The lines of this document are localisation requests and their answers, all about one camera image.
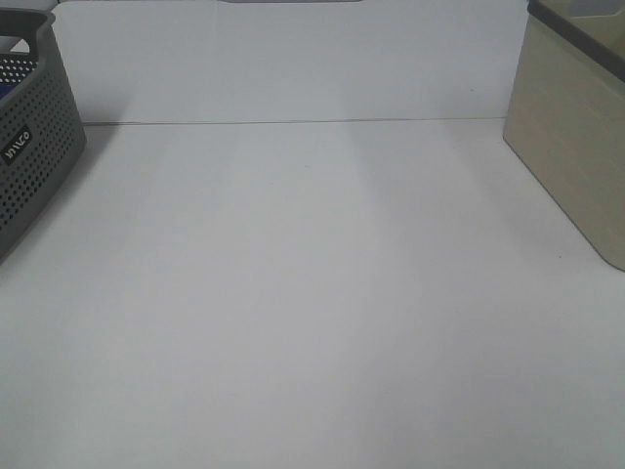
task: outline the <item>gray plastic basket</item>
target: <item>gray plastic basket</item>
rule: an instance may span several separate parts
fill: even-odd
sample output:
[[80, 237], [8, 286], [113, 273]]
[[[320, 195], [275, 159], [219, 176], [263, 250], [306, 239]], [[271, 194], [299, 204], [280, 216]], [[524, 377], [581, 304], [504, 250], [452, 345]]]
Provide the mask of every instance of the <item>gray plastic basket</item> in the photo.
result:
[[85, 146], [51, 14], [0, 9], [0, 35], [28, 53], [0, 54], [0, 260], [55, 193]]

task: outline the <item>beige storage box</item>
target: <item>beige storage box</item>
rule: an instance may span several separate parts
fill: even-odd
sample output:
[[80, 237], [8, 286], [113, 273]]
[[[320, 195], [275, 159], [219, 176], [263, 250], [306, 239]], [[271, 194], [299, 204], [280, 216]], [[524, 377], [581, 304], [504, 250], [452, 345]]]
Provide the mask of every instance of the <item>beige storage box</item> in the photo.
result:
[[506, 142], [625, 270], [625, 2], [535, 0]]

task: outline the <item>basket logo text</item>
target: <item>basket logo text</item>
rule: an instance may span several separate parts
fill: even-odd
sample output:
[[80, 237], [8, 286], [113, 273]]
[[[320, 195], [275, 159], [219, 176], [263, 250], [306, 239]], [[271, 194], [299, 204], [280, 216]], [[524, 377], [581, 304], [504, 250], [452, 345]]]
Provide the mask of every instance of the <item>basket logo text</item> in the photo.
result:
[[4, 162], [11, 166], [28, 147], [30, 142], [32, 142], [32, 132], [30, 132], [27, 125], [24, 125], [17, 135], [2, 149]]

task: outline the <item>blue object in basket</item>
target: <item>blue object in basket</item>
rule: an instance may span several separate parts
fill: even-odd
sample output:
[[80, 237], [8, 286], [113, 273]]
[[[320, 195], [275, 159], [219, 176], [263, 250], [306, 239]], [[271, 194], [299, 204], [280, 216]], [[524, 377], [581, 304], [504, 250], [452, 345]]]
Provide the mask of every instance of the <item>blue object in basket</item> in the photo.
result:
[[13, 86], [0, 85], [0, 100], [13, 91]]

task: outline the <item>white table surface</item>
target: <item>white table surface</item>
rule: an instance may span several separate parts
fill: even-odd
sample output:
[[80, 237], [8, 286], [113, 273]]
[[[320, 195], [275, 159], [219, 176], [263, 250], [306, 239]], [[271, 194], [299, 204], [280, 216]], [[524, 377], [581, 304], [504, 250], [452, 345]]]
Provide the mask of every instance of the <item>white table surface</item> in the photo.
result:
[[0, 268], [0, 467], [621, 468], [625, 277], [502, 125], [89, 128]]
[[67, 2], [88, 122], [503, 117], [525, 0]]

